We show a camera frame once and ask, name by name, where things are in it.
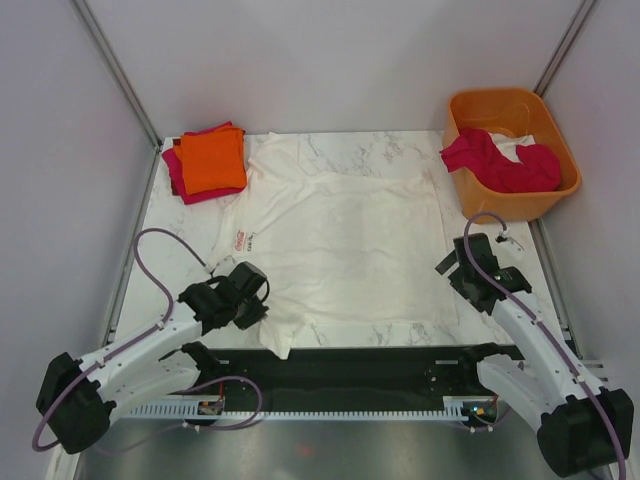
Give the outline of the white t shirt red print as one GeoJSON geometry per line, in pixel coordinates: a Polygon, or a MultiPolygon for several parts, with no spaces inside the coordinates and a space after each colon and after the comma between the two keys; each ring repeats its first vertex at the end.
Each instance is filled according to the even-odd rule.
{"type": "Polygon", "coordinates": [[[270,134],[222,214],[210,262],[231,255],[270,284],[262,346],[286,358],[307,325],[457,322],[436,273],[447,248],[431,177],[316,170],[292,137],[270,134]]]}

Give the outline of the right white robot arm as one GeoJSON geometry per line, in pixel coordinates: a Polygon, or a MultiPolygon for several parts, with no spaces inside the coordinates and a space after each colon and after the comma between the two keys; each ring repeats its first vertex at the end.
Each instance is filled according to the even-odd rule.
{"type": "Polygon", "coordinates": [[[617,464],[626,478],[633,401],[624,390],[609,389],[552,331],[524,275],[499,266],[484,233],[456,238],[436,270],[501,326],[526,364],[520,368],[495,343],[476,345],[458,368],[460,386],[473,394],[487,389],[503,400],[533,430],[556,475],[617,464]]]}

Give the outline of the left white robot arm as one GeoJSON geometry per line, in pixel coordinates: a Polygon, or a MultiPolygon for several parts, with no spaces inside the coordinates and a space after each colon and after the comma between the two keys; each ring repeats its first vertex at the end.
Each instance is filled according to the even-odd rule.
{"type": "Polygon", "coordinates": [[[132,410],[170,394],[208,393],[222,366],[202,338],[230,324],[246,329],[267,315],[266,275],[241,262],[227,275],[188,286],[161,320],[99,350],[64,352],[47,367],[36,408],[54,445],[68,454],[96,444],[132,410]]]}

